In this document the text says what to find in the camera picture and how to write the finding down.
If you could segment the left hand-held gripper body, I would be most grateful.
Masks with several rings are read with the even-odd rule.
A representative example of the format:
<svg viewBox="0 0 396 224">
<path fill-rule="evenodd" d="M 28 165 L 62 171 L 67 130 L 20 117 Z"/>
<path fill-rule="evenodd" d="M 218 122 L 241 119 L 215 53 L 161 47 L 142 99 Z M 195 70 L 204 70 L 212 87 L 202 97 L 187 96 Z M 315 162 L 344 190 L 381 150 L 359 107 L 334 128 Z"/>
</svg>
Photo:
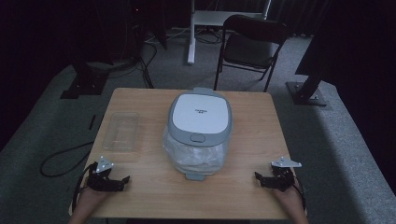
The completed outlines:
<svg viewBox="0 0 396 224">
<path fill-rule="evenodd" d="M 114 186 L 109 178 L 113 167 L 113 162 L 101 156 L 98 161 L 89 165 L 86 185 L 96 191 L 113 191 Z"/>
</svg>

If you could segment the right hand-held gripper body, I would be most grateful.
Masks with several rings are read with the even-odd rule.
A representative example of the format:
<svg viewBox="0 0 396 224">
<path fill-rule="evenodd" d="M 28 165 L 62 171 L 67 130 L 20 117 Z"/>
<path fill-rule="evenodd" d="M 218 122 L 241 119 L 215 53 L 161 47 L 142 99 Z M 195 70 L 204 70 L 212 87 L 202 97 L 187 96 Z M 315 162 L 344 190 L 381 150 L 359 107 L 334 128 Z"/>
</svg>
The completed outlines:
<svg viewBox="0 0 396 224">
<path fill-rule="evenodd" d="M 273 189 L 285 191 L 295 183 L 292 168 L 301 168 L 302 164 L 289 158 L 280 157 L 271 162 L 271 167 L 274 175 Z"/>
</svg>

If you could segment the clear plastic tray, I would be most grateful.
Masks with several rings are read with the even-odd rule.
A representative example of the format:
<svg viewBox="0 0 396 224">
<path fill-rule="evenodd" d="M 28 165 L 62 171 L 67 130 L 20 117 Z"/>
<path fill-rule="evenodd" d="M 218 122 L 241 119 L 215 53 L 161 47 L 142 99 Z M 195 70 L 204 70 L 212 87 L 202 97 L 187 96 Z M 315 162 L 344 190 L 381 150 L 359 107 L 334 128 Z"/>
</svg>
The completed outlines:
<svg viewBox="0 0 396 224">
<path fill-rule="evenodd" d="M 138 130 L 139 114 L 113 113 L 106 129 L 103 149 L 117 152 L 133 151 Z"/>
</svg>

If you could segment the grey and white trash can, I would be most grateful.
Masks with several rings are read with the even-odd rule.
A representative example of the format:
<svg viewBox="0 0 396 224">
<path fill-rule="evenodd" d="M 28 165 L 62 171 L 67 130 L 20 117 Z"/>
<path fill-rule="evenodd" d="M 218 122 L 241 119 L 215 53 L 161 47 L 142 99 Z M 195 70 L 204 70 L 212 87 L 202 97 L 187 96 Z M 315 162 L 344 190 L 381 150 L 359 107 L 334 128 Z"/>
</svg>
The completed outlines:
<svg viewBox="0 0 396 224">
<path fill-rule="evenodd" d="M 228 100 L 207 88 L 194 88 L 178 95 L 169 108 L 165 126 L 178 142 L 189 146 L 213 147 L 228 140 L 233 114 Z M 208 175 L 184 174 L 202 181 Z"/>
</svg>

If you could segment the person's left hand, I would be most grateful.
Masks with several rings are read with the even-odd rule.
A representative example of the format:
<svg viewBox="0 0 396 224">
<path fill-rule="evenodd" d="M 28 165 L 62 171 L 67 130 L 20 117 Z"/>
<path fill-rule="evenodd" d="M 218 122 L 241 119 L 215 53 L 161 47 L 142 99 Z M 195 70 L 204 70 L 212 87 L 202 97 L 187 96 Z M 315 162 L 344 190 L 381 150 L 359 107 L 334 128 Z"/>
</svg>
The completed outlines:
<svg viewBox="0 0 396 224">
<path fill-rule="evenodd" d="M 108 192 L 97 191 L 89 187 L 83 189 L 78 197 L 78 206 L 86 208 L 95 208 L 100 204 L 107 196 Z"/>
</svg>

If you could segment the person's right hand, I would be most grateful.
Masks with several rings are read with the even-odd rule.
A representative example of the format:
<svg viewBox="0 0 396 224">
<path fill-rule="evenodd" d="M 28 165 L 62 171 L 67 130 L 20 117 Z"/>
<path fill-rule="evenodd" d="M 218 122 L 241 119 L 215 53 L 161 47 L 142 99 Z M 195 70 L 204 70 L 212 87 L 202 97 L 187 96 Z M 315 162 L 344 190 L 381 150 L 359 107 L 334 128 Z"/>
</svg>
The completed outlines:
<svg viewBox="0 0 396 224">
<path fill-rule="evenodd" d="M 285 191 L 272 189 L 272 194 L 285 210 L 303 209 L 303 199 L 296 186 L 291 186 Z"/>
</svg>

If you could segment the translucent plastic bin liner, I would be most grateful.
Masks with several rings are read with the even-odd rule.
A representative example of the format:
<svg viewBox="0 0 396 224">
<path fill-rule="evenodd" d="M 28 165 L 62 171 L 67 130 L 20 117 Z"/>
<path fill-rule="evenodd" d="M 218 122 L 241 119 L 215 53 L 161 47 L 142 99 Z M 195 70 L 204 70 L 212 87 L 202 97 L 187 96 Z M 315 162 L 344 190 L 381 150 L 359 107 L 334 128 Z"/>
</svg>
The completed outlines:
<svg viewBox="0 0 396 224">
<path fill-rule="evenodd" d="M 163 133 L 163 149 L 183 174 L 212 175 L 220 170 L 228 153 L 229 141 L 213 147 L 189 146 L 178 142 L 168 129 Z"/>
</svg>

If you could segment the black stand with bolted base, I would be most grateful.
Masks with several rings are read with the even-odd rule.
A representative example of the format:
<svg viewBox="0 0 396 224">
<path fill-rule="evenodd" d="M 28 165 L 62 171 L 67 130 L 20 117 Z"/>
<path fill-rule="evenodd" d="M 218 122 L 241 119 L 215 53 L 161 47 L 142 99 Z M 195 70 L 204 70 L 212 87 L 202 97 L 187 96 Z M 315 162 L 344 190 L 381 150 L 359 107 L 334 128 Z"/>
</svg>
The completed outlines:
<svg viewBox="0 0 396 224">
<path fill-rule="evenodd" d="M 327 103 L 318 89 L 320 81 L 319 76 L 309 76 L 305 82 L 291 81 L 286 86 L 296 105 L 326 106 Z"/>
</svg>

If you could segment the black folding chair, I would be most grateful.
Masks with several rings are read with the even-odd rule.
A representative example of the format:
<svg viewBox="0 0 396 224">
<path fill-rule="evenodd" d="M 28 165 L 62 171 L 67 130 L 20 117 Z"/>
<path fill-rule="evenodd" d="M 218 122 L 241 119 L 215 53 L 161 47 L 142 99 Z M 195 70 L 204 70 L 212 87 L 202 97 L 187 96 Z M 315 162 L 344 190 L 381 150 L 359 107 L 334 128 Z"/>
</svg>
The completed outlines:
<svg viewBox="0 0 396 224">
<path fill-rule="evenodd" d="M 275 70 L 278 55 L 289 37 L 288 27 L 281 22 L 232 15 L 222 26 L 222 42 L 215 82 L 224 66 L 261 73 L 260 80 L 268 74 L 263 91 L 267 91 Z"/>
</svg>

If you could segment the black stand with base plate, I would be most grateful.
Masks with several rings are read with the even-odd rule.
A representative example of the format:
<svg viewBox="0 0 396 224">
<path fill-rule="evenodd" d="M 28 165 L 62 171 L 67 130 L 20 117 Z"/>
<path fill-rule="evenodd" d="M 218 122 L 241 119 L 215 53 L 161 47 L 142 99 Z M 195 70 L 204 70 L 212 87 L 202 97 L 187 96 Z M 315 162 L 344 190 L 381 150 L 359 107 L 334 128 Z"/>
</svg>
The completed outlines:
<svg viewBox="0 0 396 224">
<path fill-rule="evenodd" d="M 72 63 L 76 76 L 61 99 L 77 99 L 80 95 L 101 95 L 106 85 L 108 72 L 95 72 L 86 63 Z"/>
</svg>

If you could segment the white desk frame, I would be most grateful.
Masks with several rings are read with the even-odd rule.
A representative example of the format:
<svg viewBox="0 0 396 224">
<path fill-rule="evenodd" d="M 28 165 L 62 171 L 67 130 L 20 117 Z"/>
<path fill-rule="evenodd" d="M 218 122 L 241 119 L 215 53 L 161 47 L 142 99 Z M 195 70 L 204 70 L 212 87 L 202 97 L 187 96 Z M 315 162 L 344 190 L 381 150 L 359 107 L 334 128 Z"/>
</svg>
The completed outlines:
<svg viewBox="0 0 396 224">
<path fill-rule="evenodd" d="M 271 4 L 272 0 L 266 0 L 264 3 L 264 9 L 261 13 L 240 12 L 240 15 L 266 20 L 268 18 L 268 12 Z M 196 10 L 195 0 L 191 0 L 190 44 L 187 57 L 188 64 L 194 64 L 195 62 L 195 26 L 222 26 L 223 23 L 232 15 L 237 15 L 237 12 Z"/>
</svg>

